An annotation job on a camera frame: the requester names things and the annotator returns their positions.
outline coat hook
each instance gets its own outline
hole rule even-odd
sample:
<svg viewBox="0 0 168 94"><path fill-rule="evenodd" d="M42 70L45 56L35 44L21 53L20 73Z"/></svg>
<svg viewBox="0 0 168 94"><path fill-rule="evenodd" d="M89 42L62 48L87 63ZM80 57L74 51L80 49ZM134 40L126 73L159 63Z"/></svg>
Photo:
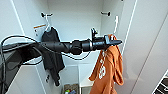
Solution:
<svg viewBox="0 0 168 94"><path fill-rule="evenodd" d="M52 16L53 14L47 15L47 16ZM44 17L46 16L44 13L41 13L41 16Z"/></svg>
<svg viewBox="0 0 168 94"><path fill-rule="evenodd" d="M108 13L101 12L101 14L110 16L110 12L108 12Z"/></svg>

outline black jacket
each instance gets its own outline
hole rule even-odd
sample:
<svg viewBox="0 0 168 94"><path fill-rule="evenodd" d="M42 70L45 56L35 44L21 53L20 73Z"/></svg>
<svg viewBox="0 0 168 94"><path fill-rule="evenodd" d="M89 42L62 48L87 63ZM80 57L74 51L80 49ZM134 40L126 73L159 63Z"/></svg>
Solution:
<svg viewBox="0 0 168 94"><path fill-rule="evenodd" d="M42 36L42 42L60 42L57 31L51 27L49 32L44 32ZM50 70L50 74L55 81L55 85L59 86L59 71L62 70L65 66L62 60L62 55L52 52L44 52L44 68Z"/></svg>

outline robotic arm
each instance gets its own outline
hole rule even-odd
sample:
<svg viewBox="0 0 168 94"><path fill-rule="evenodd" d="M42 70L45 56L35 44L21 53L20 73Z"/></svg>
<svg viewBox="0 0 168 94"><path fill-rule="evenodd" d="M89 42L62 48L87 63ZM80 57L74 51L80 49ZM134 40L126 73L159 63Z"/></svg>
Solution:
<svg viewBox="0 0 168 94"><path fill-rule="evenodd" d="M0 60L0 91L1 94L7 92L8 87L13 81L16 73L20 67L16 67L14 70L9 69L9 62L18 62L21 65L32 58L40 56L37 51L33 48L38 49L40 52L44 51L54 51L54 52L64 52L72 53L73 55L80 55L82 52L104 50L109 46L114 46L122 43L121 40L110 40L108 35L104 37L95 37L97 32L92 29L92 40L87 39L83 41L74 40L72 42L32 42L32 43L16 43L3 46L1 51L7 54L5 63Z"/></svg>

